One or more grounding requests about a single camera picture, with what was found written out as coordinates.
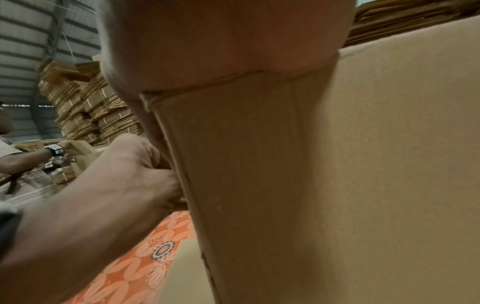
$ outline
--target shirt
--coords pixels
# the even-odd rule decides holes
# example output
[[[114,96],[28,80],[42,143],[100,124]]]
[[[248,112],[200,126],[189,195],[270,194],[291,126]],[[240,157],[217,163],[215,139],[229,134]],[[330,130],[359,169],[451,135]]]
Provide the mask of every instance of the shirt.
[[[18,153],[22,151],[12,147],[8,141],[0,137],[0,157]],[[7,177],[7,174],[0,173],[0,180]],[[16,208],[41,203],[58,191],[52,178],[39,169],[25,172],[17,180],[12,195],[6,194],[9,185],[10,183],[0,186],[0,203],[8,203]]]

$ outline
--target orange patterned cloth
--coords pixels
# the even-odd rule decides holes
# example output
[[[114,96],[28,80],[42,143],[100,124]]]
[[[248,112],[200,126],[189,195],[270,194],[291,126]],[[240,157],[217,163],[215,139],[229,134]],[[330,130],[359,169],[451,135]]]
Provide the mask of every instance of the orange patterned cloth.
[[[65,304],[152,304],[181,240],[196,238],[188,211],[174,212]]]

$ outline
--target cardboard sheet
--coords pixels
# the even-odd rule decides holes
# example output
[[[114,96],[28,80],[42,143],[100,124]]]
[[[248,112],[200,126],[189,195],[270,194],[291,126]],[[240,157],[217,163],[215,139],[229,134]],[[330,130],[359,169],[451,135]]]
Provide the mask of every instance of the cardboard sheet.
[[[146,95],[222,304],[480,298],[480,18]]]
[[[196,239],[181,241],[157,304],[215,304],[201,255]]]

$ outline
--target forearm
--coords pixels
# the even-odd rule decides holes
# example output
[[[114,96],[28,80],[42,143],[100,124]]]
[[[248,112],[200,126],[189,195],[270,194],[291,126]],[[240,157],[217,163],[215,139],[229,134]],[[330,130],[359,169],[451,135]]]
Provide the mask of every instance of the forearm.
[[[1,303],[67,300],[165,216],[154,202],[131,193],[122,193],[127,203],[112,201],[117,196],[108,187],[78,182],[50,204],[26,210],[14,246],[0,263]]]
[[[46,149],[34,152],[12,154],[0,157],[0,173],[15,174],[32,170],[40,164],[46,163],[52,154]]]

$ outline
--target orange floral fabric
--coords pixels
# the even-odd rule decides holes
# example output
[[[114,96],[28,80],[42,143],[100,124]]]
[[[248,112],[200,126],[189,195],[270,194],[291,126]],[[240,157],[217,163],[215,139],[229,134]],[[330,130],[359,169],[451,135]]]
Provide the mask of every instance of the orange floral fabric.
[[[65,304],[154,303],[180,241],[196,237],[188,211],[174,212]]]

